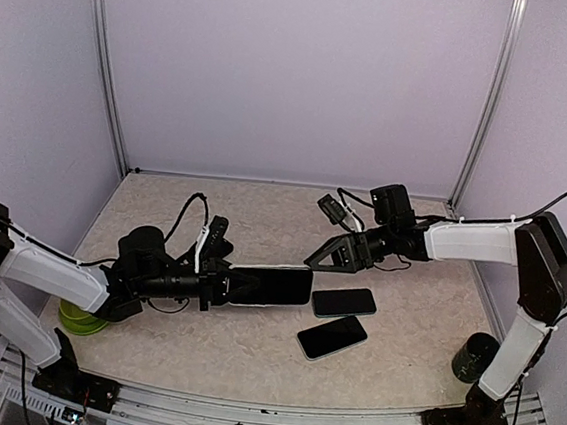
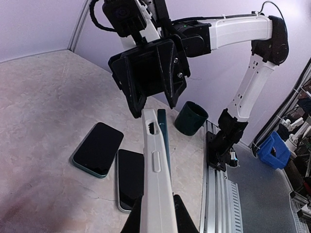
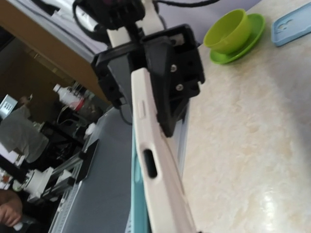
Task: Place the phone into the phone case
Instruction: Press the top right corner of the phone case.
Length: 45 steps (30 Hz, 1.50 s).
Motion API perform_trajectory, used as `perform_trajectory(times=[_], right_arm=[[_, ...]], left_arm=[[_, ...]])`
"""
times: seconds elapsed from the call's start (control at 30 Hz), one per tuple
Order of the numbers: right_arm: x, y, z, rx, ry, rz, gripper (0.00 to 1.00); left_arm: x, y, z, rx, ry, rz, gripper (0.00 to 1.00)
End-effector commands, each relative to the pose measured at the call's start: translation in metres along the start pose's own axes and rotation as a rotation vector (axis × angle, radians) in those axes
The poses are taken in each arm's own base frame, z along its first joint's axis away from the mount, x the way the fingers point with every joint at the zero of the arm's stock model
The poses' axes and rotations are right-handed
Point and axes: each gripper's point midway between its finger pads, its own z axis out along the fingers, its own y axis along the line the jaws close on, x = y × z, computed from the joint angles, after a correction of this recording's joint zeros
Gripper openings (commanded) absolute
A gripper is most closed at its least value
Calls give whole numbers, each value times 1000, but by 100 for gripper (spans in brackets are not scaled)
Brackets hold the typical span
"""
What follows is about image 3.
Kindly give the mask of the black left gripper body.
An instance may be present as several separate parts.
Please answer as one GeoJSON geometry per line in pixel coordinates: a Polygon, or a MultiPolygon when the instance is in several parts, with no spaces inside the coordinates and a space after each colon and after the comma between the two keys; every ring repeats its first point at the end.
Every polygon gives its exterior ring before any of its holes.
{"type": "Polygon", "coordinates": [[[95,55],[91,67],[97,75],[100,88],[115,108],[121,107],[123,97],[118,91],[108,63],[114,58],[128,57],[131,71],[142,67],[147,68],[144,44],[161,36],[168,37],[173,46],[170,59],[170,102],[199,94],[198,84],[205,81],[203,66],[193,31],[189,25],[183,24],[144,36],[139,42],[129,42],[95,55]]]}

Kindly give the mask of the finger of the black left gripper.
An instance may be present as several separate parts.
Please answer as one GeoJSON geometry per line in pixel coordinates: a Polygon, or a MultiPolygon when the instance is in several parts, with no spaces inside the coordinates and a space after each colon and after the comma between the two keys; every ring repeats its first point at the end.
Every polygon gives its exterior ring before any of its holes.
{"type": "Polygon", "coordinates": [[[131,63],[128,57],[118,57],[108,63],[118,91],[126,102],[132,102],[131,63]]]}
{"type": "Polygon", "coordinates": [[[171,63],[173,46],[166,36],[145,42],[147,68],[150,73],[156,119],[166,137],[172,137],[174,123],[170,108],[171,63]]]}

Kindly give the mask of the clear phone case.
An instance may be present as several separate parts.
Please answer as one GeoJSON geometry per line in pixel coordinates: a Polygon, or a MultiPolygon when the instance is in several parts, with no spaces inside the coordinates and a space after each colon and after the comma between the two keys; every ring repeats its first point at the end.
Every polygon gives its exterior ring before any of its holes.
{"type": "Polygon", "coordinates": [[[157,121],[150,73],[131,74],[133,124],[147,210],[154,233],[194,233],[195,223],[175,160],[176,150],[157,121]]]}

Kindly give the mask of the black phone teal edge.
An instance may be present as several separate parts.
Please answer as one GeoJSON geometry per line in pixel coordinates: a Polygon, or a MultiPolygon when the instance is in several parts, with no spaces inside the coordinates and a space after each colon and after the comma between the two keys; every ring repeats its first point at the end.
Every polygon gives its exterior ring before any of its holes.
{"type": "Polygon", "coordinates": [[[150,233],[150,223],[144,195],[143,178],[136,151],[135,135],[132,135],[131,159],[131,208],[126,233],[150,233]]]}

